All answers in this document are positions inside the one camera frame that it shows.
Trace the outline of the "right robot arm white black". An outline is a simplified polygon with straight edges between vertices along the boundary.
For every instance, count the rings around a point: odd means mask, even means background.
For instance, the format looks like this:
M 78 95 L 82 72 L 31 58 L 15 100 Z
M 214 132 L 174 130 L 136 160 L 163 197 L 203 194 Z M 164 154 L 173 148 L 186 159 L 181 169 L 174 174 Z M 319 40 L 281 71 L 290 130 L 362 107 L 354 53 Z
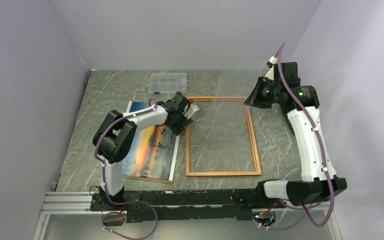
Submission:
M 301 179 L 261 181 L 256 187 L 255 202 L 262 208 L 274 199 L 294 206 L 327 202 L 347 189 L 347 181 L 337 176 L 328 156 L 317 91 L 311 85 L 301 85 L 296 62 L 281 65 L 268 62 L 267 66 L 269 71 L 258 77 L 244 105 L 259 109 L 280 106 L 297 142 Z

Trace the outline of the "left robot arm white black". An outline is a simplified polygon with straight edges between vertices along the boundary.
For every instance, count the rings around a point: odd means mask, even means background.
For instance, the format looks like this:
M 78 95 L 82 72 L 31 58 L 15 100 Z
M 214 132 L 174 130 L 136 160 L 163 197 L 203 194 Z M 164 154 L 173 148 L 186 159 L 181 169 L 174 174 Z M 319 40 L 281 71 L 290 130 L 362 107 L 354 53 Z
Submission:
M 199 107 L 192 100 L 176 93 L 167 101 L 151 99 L 148 107 L 133 112 L 110 111 L 92 143 L 94 157 L 101 164 L 102 182 L 99 194 L 110 210 L 119 209 L 124 202 L 122 161 L 128 155 L 136 133 L 149 127 L 163 125 L 179 135 L 193 123 L 192 116 Z

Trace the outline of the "wooden picture frame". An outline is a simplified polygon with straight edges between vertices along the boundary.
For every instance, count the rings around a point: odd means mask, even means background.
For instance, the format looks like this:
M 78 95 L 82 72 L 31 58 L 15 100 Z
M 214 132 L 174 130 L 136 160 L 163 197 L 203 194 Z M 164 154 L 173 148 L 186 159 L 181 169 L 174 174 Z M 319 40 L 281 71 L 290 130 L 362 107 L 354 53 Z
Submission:
M 200 111 L 185 131 L 186 177 L 261 176 L 254 124 L 244 96 L 190 96 Z

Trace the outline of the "sunset photo print board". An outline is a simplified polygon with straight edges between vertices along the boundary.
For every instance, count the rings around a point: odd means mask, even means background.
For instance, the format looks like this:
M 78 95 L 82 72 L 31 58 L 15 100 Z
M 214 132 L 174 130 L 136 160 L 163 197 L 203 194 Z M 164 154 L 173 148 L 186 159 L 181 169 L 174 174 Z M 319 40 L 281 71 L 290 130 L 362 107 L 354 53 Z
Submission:
M 180 137 L 165 125 L 136 132 L 130 151 L 122 160 L 126 179 L 172 184 Z

